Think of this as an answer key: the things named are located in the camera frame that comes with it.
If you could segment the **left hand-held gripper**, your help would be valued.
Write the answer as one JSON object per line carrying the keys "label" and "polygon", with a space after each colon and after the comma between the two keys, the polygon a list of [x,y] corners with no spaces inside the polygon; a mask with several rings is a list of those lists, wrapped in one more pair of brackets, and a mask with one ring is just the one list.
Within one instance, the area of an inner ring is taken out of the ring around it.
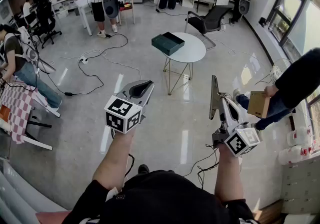
{"label": "left hand-held gripper", "polygon": [[122,134],[136,127],[145,118],[154,86],[151,80],[139,80],[113,95],[104,107],[106,126]]}

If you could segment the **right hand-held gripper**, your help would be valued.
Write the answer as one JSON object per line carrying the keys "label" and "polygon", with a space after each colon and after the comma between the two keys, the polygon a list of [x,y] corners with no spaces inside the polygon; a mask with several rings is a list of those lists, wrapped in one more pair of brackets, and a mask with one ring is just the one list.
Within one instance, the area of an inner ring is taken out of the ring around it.
{"label": "right hand-held gripper", "polygon": [[218,79],[212,75],[209,119],[218,111],[221,126],[212,134],[213,147],[225,144],[234,156],[242,156],[253,150],[260,139],[250,122],[240,116],[240,109],[229,98],[219,92]]}

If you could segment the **dark green box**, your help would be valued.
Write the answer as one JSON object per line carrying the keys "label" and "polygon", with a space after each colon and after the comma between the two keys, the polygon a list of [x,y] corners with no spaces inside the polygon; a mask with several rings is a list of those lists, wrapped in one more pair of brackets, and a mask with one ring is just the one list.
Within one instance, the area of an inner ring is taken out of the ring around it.
{"label": "dark green box", "polygon": [[167,56],[171,56],[185,45],[185,41],[170,32],[159,34],[151,39],[151,45]]}

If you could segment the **person's right forearm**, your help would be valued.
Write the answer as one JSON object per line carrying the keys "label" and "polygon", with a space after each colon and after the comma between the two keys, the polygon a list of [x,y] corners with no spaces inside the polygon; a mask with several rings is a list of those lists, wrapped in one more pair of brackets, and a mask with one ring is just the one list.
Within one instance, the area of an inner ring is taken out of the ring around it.
{"label": "person's right forearm", "polygon": [[240,164],[225,144],[218,146],[219,161],[214,194],[221,202],[244,199]]}

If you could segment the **person's left forearm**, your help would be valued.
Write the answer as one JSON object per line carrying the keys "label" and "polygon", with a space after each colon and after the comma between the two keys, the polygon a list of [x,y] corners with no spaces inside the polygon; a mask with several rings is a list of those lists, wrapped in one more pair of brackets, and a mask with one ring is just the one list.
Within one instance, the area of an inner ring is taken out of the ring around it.
{"label": "person's left forearm", "polygon": [[119,192],[122,190],[135,130],[133,128],[126,134],[116,132],[107,154],[93,175],[92,179],[109,191],[113,188]]}

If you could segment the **brown cardboard box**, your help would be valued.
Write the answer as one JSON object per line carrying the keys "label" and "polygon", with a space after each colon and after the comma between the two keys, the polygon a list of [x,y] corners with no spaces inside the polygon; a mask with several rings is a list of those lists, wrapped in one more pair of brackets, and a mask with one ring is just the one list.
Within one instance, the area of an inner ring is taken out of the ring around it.
{"label": "brown cardboard box", "polygon": [[252,91],[249,98],[247,113],[258,118],[266,118],[270,97],[264,91]]}

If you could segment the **round white side table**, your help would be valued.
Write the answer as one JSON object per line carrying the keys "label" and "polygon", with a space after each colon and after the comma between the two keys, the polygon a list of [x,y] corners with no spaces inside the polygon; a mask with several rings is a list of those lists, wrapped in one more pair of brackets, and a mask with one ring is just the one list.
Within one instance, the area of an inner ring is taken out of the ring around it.
{"label": "round white side table", "polygon": [[[206,55],[206,47],[204,43],[196,36],[185,32],[174,32],[173,35],[184,40],[184,46],[170,56],[166,56],[163,72],[165,73],[165,81],[167,93],[171,95],[181,78],[186,78],[182,86],[189,84],[194,75],[194,63],[202,60]],[[184,64],[182,72],[175,72],[171,69],[171,63],[178,62]]]}

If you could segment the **black mesh cantilever chair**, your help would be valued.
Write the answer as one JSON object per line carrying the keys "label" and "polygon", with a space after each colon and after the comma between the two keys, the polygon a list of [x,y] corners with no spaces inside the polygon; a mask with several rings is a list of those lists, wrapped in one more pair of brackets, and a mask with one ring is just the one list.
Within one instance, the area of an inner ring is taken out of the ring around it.
{"label": "black mesh cantilever chair", "polygon": [[232,10],[232,8],[233,7],[231,5],[215,5],[205,16],[200,16],[193,11],[189,11],[187,13],[187,18],[185,19],[186,25],[184,32],[187,32],[187,25],[190,24],[200,33],[200,35],[204,37],[205,40],[208,40],[212,44],[212,47],[206,49],[207,51],[215,48],[216,44],[209,39],[206,34],[208,32],[220,31],[222,27],[222,19],[229,11]]}

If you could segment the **wooden chair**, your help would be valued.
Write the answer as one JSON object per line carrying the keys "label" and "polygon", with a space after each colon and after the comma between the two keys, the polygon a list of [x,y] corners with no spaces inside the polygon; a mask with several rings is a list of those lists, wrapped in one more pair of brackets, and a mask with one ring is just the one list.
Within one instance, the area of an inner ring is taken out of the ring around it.
{"label": "wooden chair", "polygon": [[121,3],[119,5],[119,13],[118,13],[118,22],[121,25],[122,24],[122,18],[121,18],[121,12],[125,11],[125,10],[131,10],[132,11],[132,20],[133,20],[133,24],[136,23],[135,21],[135,10],[134,10],[134,0],[130,0],[129,2],[125,2],[125,3]]}

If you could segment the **group of white bottles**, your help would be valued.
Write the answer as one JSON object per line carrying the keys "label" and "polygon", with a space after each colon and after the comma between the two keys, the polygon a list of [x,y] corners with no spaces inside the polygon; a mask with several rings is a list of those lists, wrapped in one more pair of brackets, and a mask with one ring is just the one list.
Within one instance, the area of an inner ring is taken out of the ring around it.
{"label": "group of white bottles", "polygon": [[286,149],[278,153],[281,165],[295,164],[320,154],[320,141],[313,134],[312,126],[299,127],[287,134]]}

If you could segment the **white rectangular table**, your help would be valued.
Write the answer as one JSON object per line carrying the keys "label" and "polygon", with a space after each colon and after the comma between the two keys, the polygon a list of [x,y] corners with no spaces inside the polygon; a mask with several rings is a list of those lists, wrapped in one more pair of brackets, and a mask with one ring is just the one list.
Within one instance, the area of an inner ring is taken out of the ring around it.
{"label": "white rectangular table", "polygon": [[[84,22],[84,27],[88,30],[89,35],[92,35],[90,27],[88,25],[88,20],[86,18],[85,7],[89,7],[89,0],[77,0],[76,1],[78,10],[80,12],[80,16],[82,17],[82,21]],[[112,24],[112,30],[114,33],[118,33],[117,27],[117,17],[119,14],[119,3],[118,0],[101,0],[97,2],[95,0],[91,0],[91,7],[93,12],[94,20],[98,23],[99,27],[99,37],[106,38],[109,37],[105,33],[104,21],[107,16]]]}

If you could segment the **red checkered tablecloth table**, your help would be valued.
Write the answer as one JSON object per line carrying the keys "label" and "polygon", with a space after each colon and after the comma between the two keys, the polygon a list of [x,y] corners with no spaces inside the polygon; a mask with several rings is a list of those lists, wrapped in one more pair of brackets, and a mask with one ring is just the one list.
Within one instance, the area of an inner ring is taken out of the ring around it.
{"label": "red checkered tablecloth table", "polygon": [[[48,105],[47,100],[40,93],[36,94],[35,99],[33,101],[34,102],[33,102],[32,108],[34,107],[34,103],[36,102],[40,106],[44,107],[46,109],[46,111],[51,112],[52,114],[54,114],[57,117],[60,116],[60,114],[56,110],[52,109]],[[7,133],[12,130],[11,125],[8,123],[9,113],[10,113],[10,110],[7,107],[5,107],[3,105],[0,107],[0,129],[4,130]],[[31,116],[31,111],[30,111],[30,115],[29,115],[29,118],[28,118],[27,125],[36,125],[36,126],[42,126],[42,127],[48,127],[48,128],[52,127],[51,125],[47,125],[47,124],[39,123],[39,122],[36,122],[36,121],[32,121],[30,119],[31,117],[32,116]],[[42,142],[39,142],[37,139],[34,139],[31,135],[29,135],[27,133],[27,126],[26,126],[26,129],[25,129],[25,136],[23,137],[23,139],[24,139],[24,143],[30,143],[30,144],[36,145],[38,147],[44,148],[46,150],[52,150],[53,149],[52,146],[44,144]]]}

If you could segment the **person's black clothing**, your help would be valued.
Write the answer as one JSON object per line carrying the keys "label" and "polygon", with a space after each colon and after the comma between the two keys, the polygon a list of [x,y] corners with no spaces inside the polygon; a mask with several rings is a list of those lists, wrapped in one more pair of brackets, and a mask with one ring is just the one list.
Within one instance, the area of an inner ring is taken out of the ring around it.
{"label": "person's black clothing", "polygon": [[222,203],[168,171],[136,175],[117,195],[92,181],[62,224],[260,224],[245,199]]}

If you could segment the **black swivel office chair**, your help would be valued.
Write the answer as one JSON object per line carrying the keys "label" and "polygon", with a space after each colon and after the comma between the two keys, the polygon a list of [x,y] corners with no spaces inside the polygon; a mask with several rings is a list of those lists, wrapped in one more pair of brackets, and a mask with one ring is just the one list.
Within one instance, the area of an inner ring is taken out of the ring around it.
{"label": "black swivel office chair", "polygon": [[36,8],[37,23],[32,29],[33,35],[36,35],[40,42],[41,47],[44,49],[45,43],[49,40],[54,44],[53,36],[59,34],[61,31],[55,30],[56,19],[52,11],[52,6],[48,2],[41,2]]}

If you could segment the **red checkered tablecloth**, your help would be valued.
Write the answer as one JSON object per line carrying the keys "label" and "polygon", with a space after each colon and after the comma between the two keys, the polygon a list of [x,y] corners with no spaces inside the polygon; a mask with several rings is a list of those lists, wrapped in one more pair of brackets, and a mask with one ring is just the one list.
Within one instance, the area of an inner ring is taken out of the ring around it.
{"label": "red checkered tablecloth", "polygon": [[5,84],[0,97],[0,107],[3,105],[10,110],[8,123],[11,131],[8,134],[17,144],[24,142],[27,122],[37,92],[34,87],[22,83]]}

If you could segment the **grey filing cabinet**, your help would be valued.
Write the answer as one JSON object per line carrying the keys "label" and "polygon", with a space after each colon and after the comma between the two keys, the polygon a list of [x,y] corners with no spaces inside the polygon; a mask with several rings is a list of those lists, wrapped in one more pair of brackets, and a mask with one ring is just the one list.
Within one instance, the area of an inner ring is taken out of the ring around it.
{"label": "grey filing cabinet", "polygon": [[283,166],[280,198],[285,214],[320,212],[320,156]]}

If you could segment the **pink cloth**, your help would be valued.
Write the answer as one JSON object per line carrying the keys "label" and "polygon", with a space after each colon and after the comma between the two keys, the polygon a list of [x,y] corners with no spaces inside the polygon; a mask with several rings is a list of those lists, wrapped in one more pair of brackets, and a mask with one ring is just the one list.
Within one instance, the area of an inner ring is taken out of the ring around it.
{"label": "pink cloth", "polygon": [[64,219],[68,216],[71,211],[64,212],[40,212],[36,213],[35,216],[40,224],[62,224]]}

